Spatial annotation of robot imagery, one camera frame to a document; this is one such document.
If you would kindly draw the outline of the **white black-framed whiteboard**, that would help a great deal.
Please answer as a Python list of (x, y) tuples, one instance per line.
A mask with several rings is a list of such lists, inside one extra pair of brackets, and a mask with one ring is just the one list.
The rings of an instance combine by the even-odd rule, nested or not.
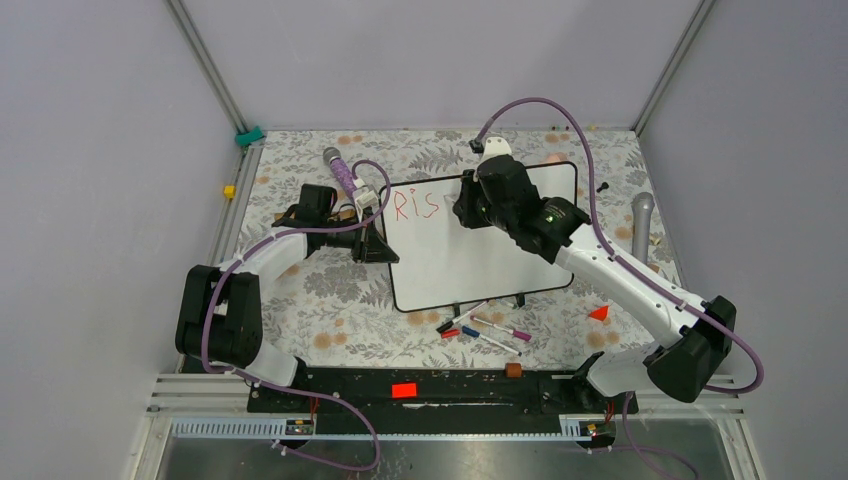
[(393, 302), (410, 313), (568, 286), (572, 273), (521, 250), (495, 227), (462, 227), (452, 211), (459, 176), (392, 186), (382, 225), (399, 260), (389, 267)]

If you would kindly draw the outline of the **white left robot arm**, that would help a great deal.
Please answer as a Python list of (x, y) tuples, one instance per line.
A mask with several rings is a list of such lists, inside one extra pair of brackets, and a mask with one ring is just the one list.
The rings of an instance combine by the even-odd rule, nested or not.
[(193, 267), (176, 327), (177, 351), (208, 367), (237, 369), (254, 382), (273, 384), (272, 398), (285, 410), (304, 407), (311, 387), (296, 375), (298, 359), (263, 337), (264, 289), (323, 247), (347, 250), (356, 263), (399, 260), (374, 224), (386, 204), (373, 188), (355, 190), (348, 210), (335, 211), (337, 200), (333, 188), (305, 184), (298, 202), (260, 242), (216, 266)]

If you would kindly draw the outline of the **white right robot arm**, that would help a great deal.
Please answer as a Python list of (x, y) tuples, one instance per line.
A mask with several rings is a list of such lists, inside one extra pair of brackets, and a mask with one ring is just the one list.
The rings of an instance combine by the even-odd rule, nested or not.
[(592, 284), (652, 336), (645, 347), (601, 353), (580, 367), (573, 396), (583, 410), (597, 412), (616, 395), (651, 386), (692, 403), (729, 353), (725, 332), (736, 314), (729, 300), (687, 293), (600, 239), (589, 214), (565, 198), (541, 196), (512, 156), (464, 171), (453, 212), (462, 227), (496, 227), (520, 249)]

